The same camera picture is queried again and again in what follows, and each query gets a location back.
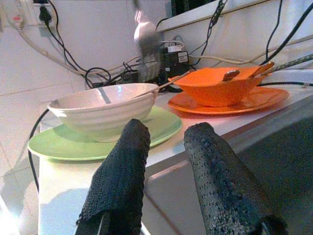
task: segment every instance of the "black cable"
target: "black cable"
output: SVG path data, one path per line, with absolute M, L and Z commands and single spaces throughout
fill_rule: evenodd
M 158 28 L 158 26 L 160 25 L 160 23 L 162 22 L 162 21 L 164 21 L 164 20 L 167 20 L 168 18 L 163 18 L 163 19 L 161 19 L 161 20 L 159 20 L 159 22 L 156 24 L 156 29 L 155 29 L 155 31 L 157 31 L 157 28 Z
M 113 77 L 112 79 L 110 79 L 109 81 L 105 82 L 103 84 L 103 86 L 109 86 L 112 82 L 114 82 L 116 79 L 118 79 L 119 77 L 121 77 L 123 74 L 127 74 L 128 72 L 138 72 L 138 70 L 128 70 L 128 71 L 124 71 L 121 72 L 120 74 L 118 74 L 117 76 Z
M 210 38 L 211 33 L 212 33 L 212 28 L 218 22 L 218 19 L 221 15 L 226 3 L 227 3 L 227 0 L 225 1 L 225 3 L 223 3 L 223 0 L 219 0 L 218 6 L 217 6 L 217 8 L 216 8 L 211 20 L 210 20 L 210 23 L 209 23 L 209 27 L 208 27 L 207 34 L 206 34 L 206 40 L 204 41 L 204 43 L 201 46 L 199 46 L 197 48 L 197 49 L 199 49 L 204 45 L 202 52 L 201 52 L 201 55 L 203 55 L 205 52 L 205 49 L 208 45 L 209 38 Z M 201 60 L 201 58 L 199 58 L 196 63 L 192 64 L 192 66 L 197 65 L 200 62 L 200 60 Z
M 131 67 L 129 64 L 125 63 L 125 62 L 123 62 L 123 66 L 125 67 L 124 72 L 125 72 L 126 70 L 127 70 L 127 71 L 132 70 L 132 67 Z
M 306 9 L 306 11 L 302 14 L 302 16 L 300 17 L 299 21 L 297 22 L 297 24 L 295 25 L 295 27 L 292 29 L 292 31 L 290 32 L 290 34 L 287 36 L 287 38 L 283 41 L 283 43 L 279 46 L 279 48 L 272 54 L 270 55 L 270 57 L 268 59 L 266 59 L 265 61 L 263 61 L 260 65 L 266 64 L 268 61 L 270 61 L 271 59 L 273 59 L 284 47 L 285 45 L 289 42 L 289 40 L 293 37 L 293 35 L 296 33 L 296 31 L 299 29 L 300 25 L 302 24 L 302 22 L 305 20 L 305 18 L 308 16 L 308 14 L 312 11 L 313 9 L 313 2 L 311 3 L 311 5 Z
M 285 85 L 285 84 L 313 87 L 313 83 L 306 83 L 306 82 L 267 82 L 267 83 L 260 83 L 258 87 L 269 86 L 269 85 Z
M 197 70 L 197 69 L 196 69 L 194 66 L 192 66 L 192 65 L 190 65 L 189 67 L 192 68 L 194 71 Z
M 40 121 L 43 119 L 43 117 L 44 117 L 48 112 L 49 112 L 49 109 L 46 109 L 46 110 L 40 115 L 40 117 L 37 119 L 35 125 L 33 126 L 33 129 L 32 129 L 31 132 L 30 132 L 30 135 L 29 135 L 28 140 L 30 140 L 30 139 L 34 136 L 35 131 L 36 131 L 36 129 L 37 129 L 37 127 L 38 127 Z M 28 151 L 28 158 L 29 158 L 29 163 L 30 163 L 31 171 L 33 172 L 33 176 L 34 176 L 34 180 L 35 180 L 37 192 L 39 192 L 38 178 L 37 178 L 36 170 L 35 170 L 34 163 L 33 163 L 33 158 L 32 158 L 32 155 L 31 155 L 31 152 L 30 152 L 30 151 Z
M 277 23 L 276 23 L 276 26 L 274 28 L 274 30 L 272 31 L 269 39 L 268 39 L 268 43 L 266 44 L 266 59 L 268 59 L 268 47 L 269 47 L 269 43 L 270 41 L 272 40 L 272 37 L 275 33 L 275 31 L 277 30 L 278 26 L 279 26 L 279 22 L 280 22 L 280 13 L 281 13 L 281 10 L 282 10 L 282 5 L 283 5 L 283 0 L 280 0 L 279 2 L 279 7 L 278 7 L 278 15 L 277 15 Z
M 91 83 L 91 86 L 92 88 L 94 88 L 94 84 L 90 81 L 90 79 L 88 79 L 88 74 L 92 71 L 92 70 L 103 70 L 104 72 L 106 72 L 108 75 L 109 75 L 109 79 L 105 78 L 107 81 L 110 81 L 111 80 L 111 74 L 109 73 L 109 71 L 105 70 L 104 68 L 100 68 L 100 67 L 93 67 L 93 68 L 90 68 L 89 70 L 86 71 L 86 74 L 85 74 L 85 81 L 86 83 L 88 84 L 88 82 Z
M 59 32 L 59 15 L 58 15 L 58 11 L 57 11 L 56 7 L 54 6 L 54 4 L 53 4 L 50 0 L 48 0 L 48 2 L 49 2 L 49 3 L 51 4 L 51 6 L 53 7 L 53 10 L 54 10 L 55 15 L 56 15 L 56 31 L 57 31 L 57 34 L 58 34 L 58 37 L 59 37 L 60 40 L 57 39 L 57 37 L 55 36 L 55 34 L 54 34 L 54 33 L 52 32 L 52 30 L 50 29 L 50 27 L 49 27 L 49 21 L 45 21 L 46 27 L 48 28 L 50 34 L 51 34 L 52 37 L 56 40 L 56 42 L 63 48 L 65 60 L 66 60 L 75 70 L 78 70 L 78 69 L 69 61 L 69 59 L 67 58 L 67 54 L 68 54 L 69 57 L 71 58 L 71 60 L 74 62 L 74 64 L 75 64 L 80 70 L 87 72 L 88 70 L 82 68 L 82 67 L 75 61 L 75 59 L 74 59 L 73 56 L 70 54 L 70 52 L 66 49 L 65 44 L 64 44 L 64 41 L 63 41 L 63 39 L 62 39 L 62 37 L 61 37 L 61 35 L 60 35 L 60 32 Z M 105 76 L 103 76 L 103 75 L 101 75 L 101 74 L 99 74 L 99 73 L 97 73 L 97 75 L 100 76 L 100 77 L 102 77 L 102 78 L 104 78 L 105 80 L 107 80 L 107 78 L 106 78 Z M 92 88 L 92 87 L 93 87 L 92 81 L 89 80 L 89 79 L 86 79 L 86 75 L 84 76 L 84 75 L 81 74 L 81 76 L 82 76 L 83 78 L 85 78 L 86 84 L 88 85 L 88 87 L 89 87 L 89 88 Z

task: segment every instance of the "orange plate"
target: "orange plate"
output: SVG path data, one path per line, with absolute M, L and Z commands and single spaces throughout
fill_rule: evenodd
M 209 107 L 198 104 L 187 93 L 182 92 L 168 101 L 168 105 L 174 109 L 194 113 L 225 115 L 238 114 L 263 109 L 284 101 L 289 96 L 285 90 L 276 88 L 255 87 L 243 100 L 233 106 Z

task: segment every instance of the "tile grout line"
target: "tile grout line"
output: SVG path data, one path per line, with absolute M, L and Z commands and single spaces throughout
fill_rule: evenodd
M 35 91 L 35 90 L 40 90 L 40 89 L 45 89 L 45 88 L 57 87 L 57 86 L 61 86 L 61 85 L 67 85 L 67 84 L 70 84 L 70 83 L 71 83 L 71 82 L 66 82 L 66 83 L 60 83 L 60 84 L 58 84 L 58 85 L 47 86 L 47 87 L 40 87 L 40 88 L 34 88 L 34 89 L 25 90 L 25 91 L 20 91 L 20 92 L 11 92 L 11 93 L 7 93 L 7 94 L 0 94 L 0 97 L 6 96 L 6 95 L 12 95 L 12 94 L 20 94 L 20 93 L 25 93 L 25 92 L 30 92 L 30 91 Z
M 11 166 L 11 163 L 8 161 L 8 157 L 7 157 L 7 154 L 6 154 L 5 150 L 4 150 L 4 147 L 3 147 L 3 144 L 2 144 L 2 141 L 1 141 L 1 140 L 0 140 L 0 148 L 2 149 L 3 156 L 4 156 L 4 158 L 5 158 L 6 162 L 7 162 L 7 164 L 9 165 L 10 169 L 12 170 L 13 167 Z
M 15 170 L 15 171 L 12 171 L 13 169 L 11 169 L 11 171 L 8 171 L 8 173 L 5 173 L 5 174 L 1 175 L 0 178 L 2 178 L 3 176 L 10 175 L 10 174 L 18 173 L 18 172 L 20 172 L 22 170 L 26 170 L 26 169 L 29 169 L 29 168 L 31 168 L 31 166 L 28 166 L 28 167 L 25 167 L 25 168 L 21 168 L 21 169 Z

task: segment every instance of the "orange bowl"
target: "orange bowl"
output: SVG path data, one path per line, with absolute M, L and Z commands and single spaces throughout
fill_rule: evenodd
M 192 72 L 174 84 L 193 97 L 199 104 L 211 107 L 230 106 L 239 103 L 265 77 L 249 78 L 259 66 L 246 68 L 203 68 Z M 230 70 L 240 74 L 223 82 Z

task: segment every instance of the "white countertop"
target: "white countertop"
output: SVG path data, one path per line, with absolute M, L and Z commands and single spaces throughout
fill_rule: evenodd
M 282 71 L 270 77 L 276 81 L 312 82 L 312 71 Z M 183 135 L 185 130 L 196 123 L 209 122 L 219 135 L 226 134 L 241 126 L 258 120 L 292 103 L 313 95 L 313 87 L 303 88 L 294 85 L 280 85 L 290 93 L 287 100 L 273 109 L 230 116 L 206 116 L 175 111 L 168 107 L 168 100 L 176 94 L 160 94 L 156 105 L 177 114 L 182 119 L 182 129 L 168 141 L 149 151 L 147 166 L 184 152 Z M 46 125 L 56 125 L 53 116 L 44 120 Z M 72 235 L 75 221 L 85 201 L 91 178 L 102 161 L 94 162 L 49 162 L 40 160 L 39 194 L 39 234 Z

